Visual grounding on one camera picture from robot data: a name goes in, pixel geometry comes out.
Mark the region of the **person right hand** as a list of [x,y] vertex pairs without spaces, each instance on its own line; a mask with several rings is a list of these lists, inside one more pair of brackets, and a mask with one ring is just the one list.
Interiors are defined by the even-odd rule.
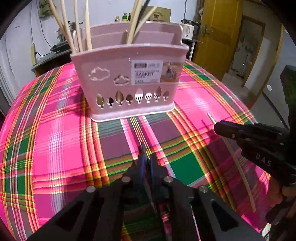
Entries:
[[273,177],[270,178],[267,190],[267,201],[270,207],[280,204],[284,197],[295,197],[295,193],[295,186],[281,186]]

